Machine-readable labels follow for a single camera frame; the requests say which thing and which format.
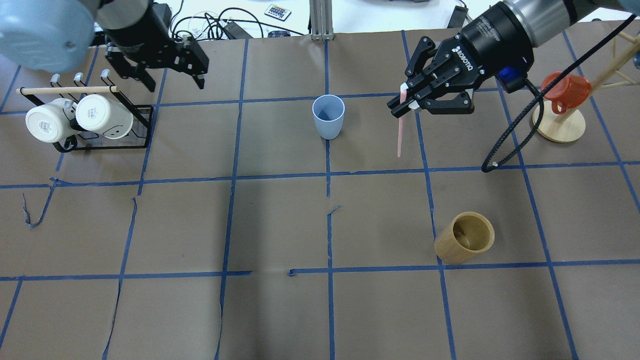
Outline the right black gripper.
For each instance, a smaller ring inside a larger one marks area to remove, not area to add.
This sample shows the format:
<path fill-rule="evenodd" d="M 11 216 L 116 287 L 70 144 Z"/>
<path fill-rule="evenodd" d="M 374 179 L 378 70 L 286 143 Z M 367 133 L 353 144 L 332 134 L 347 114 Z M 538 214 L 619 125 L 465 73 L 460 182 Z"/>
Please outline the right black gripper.
<path fill-rule="evenodd" d="M 432 115 L 471 114 L 470 91 L 532 54 L 525 27 L 507 2 L 498 2 L 452 38 L 422 36 L 404 71 L 406 85 L 400 85 L 386 106 L 398 119 L 423 110 Z"/>

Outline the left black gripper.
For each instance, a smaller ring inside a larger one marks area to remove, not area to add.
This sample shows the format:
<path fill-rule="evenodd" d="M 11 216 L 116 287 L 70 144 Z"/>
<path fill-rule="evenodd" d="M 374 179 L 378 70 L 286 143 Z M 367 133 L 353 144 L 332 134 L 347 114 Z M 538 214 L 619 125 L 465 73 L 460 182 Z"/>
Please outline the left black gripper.
<path fill-rule="evenodd" d="M 172 11 L 166 3 L 105 3 L 103 32 L 105 57 L 121 79 L 142 83 L 155 92 L 156 81 L 148 69 L 173 69 L 190 75 L 205 88 L 210 59 L 192 35 L 170 35 Z"/>

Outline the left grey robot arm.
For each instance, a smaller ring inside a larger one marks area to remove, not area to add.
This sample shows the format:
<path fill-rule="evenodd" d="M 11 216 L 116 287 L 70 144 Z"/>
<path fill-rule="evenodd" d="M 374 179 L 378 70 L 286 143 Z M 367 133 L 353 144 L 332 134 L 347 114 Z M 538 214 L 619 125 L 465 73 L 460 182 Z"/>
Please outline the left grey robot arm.
<path fill-rule="evenodd" d="M 153 0 L 3 0 L 0 51 L 13 63 L 48 73 L 67 73 L 98 46 L 122 79 L 156 88 L 149 69 L 172 69 L 205 87 L 210 59 L 192 35 L 170 36 L 170 9 Z"/>

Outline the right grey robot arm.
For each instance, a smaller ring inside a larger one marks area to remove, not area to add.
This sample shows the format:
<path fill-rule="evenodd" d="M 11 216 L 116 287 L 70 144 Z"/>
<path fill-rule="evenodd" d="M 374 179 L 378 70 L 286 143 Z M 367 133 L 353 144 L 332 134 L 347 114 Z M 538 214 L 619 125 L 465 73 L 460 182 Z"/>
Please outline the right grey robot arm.
<path fill-rule="evenodd" d="M 440 42 L 424 36 L 404 73 L 406 98 L 387 102 L 395 118 L 410 111 L 432 115 L 474 112 L 471 91 L 532 59 L 533 50 L 599 8 L 639 14 L 637 0 L 501 0 Z"/>

